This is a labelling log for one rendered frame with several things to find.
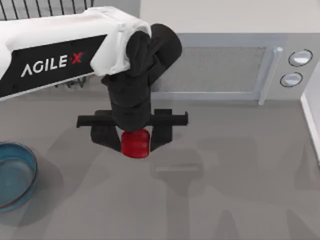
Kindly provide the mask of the red ribbed cup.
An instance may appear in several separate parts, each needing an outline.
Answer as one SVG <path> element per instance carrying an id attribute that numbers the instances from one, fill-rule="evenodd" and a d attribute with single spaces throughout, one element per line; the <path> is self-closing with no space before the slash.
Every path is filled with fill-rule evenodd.
<path id="1" fill-rule="evenodd" d="M 150 133 L 144 128 L 124 131 L 121 134 L 121 153 L 133 159 L 146 158 L 150 153 Z"/>

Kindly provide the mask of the microwave oven door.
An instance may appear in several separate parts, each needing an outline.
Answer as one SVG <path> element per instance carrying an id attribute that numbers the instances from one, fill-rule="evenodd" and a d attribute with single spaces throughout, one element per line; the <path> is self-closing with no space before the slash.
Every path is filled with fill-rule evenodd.
<path id="1" fill-rule="evenodd" d="M 264 47 L 185 47 L 152 85 L 159 99 L 256 100 Z"/>

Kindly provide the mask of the blue glass bowl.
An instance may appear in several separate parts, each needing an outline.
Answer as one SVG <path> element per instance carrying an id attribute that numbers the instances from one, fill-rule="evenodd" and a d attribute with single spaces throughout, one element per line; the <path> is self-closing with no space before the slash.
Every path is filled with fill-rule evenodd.
<path id="1" fill-rule="evenodd" d="M 0 213 L 27 203 L 36 188 L 38 161 L 24 144 L 0 141 Z"/>

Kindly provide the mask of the pale microwave oven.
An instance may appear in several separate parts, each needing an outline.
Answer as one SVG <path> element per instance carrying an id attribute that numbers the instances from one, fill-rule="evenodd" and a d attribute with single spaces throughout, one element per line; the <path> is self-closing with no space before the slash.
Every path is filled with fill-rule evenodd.
<path id="1" fill-rule="evenodd" d="M 277 65 L 275 75 L 271 82 L 266 101 L 296 101 L 305 89 L 305 83 L 308 81 L 308 72 L 291 66 L 288 62 L 289 56 L 296 51 L 304 50 L 306 47 L 302 44 L 296 34 L 288 33 L 182 33 L 179 35 L 183 48 L 198 47 L 258 47 L 265 48 L 265 54 L 260 66 L 258 98 L 256 100 L 224 100 L 214 98 L 158 98 L 152 93 L 155 100 L 199 100 L 199 101 L 259 101 L 260 91 L 264 85 L 267 72 L 272 62 L 273 48 L 282 47 L 283 53 L 279 64 Z M 291 73 L 300 73 L 303 80 L 294 87 L 283 87 L 280 79 L 283 75 Z"/>

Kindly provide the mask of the small microwave knob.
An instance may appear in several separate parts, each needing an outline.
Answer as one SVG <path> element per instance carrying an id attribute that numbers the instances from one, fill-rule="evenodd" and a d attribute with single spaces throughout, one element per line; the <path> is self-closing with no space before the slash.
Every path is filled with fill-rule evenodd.
<path id="1" fill-rule="evenodd" d="M 303 75 L 299 72 L 293 72 L 283 75 L 279 82 L 284 88 L 292 88 L 299 85 L 303 81 L 303 78 Z"/>

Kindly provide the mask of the large microwave knob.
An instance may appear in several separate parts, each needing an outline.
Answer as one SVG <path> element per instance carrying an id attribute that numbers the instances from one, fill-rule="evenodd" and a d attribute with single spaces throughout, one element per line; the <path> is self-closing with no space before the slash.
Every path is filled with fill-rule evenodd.
<path id="1" fill-rule="evenodd" d="M 308 49 L 293 52 L 289 58 L 288 63 L 293 67 L 302 67 L 308 64 L 313 59 L 313 53 Z"/>

